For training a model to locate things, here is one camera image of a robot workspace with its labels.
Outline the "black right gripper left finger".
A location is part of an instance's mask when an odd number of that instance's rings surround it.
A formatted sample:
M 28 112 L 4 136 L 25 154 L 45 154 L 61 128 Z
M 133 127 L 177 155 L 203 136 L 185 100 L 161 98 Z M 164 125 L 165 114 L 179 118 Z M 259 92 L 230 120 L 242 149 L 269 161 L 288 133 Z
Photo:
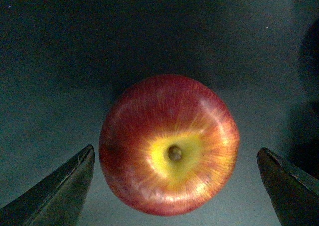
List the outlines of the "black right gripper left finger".
M 27 192 L 0 210 L 2 226 L 75 226 L 94 173 L 87 145 Z

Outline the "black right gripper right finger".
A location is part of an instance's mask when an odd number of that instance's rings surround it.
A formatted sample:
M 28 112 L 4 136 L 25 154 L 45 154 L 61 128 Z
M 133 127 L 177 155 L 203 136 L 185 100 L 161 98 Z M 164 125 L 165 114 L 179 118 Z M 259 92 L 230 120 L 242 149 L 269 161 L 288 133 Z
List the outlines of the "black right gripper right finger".
M 267 148 L 257 153 L 263 185 L 283 226 L 319 224 L 319 180 Z

